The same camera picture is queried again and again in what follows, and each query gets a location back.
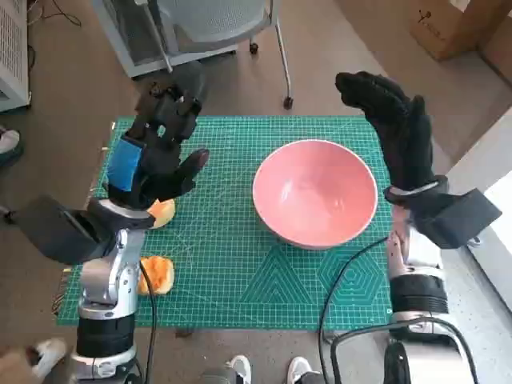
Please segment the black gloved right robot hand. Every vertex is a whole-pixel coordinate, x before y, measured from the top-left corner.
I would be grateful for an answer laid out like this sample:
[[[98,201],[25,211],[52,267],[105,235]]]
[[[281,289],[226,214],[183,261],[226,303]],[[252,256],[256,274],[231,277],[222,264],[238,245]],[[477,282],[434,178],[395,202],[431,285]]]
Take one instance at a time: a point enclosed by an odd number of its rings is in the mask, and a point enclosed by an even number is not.
[[[422,96],[408,97],[392,80],[365,71],[341,72],[343,103],[361,110],[377,133],[391,185],[412,191],[434,181],[431,123]]]

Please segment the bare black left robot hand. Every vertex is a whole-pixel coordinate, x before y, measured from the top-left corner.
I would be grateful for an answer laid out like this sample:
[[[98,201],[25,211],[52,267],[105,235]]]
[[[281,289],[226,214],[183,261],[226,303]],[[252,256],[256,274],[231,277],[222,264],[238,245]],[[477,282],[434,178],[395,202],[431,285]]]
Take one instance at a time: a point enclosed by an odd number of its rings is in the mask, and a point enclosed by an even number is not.
[[[196,128],[205,96],[206,75],[197,61],[176,66],[142,89],[134,122],[110,156],[109,200],[146,210],[156,200],[174,199],[195,187],[209,151],[201,148],[181,160],[181,145]]]

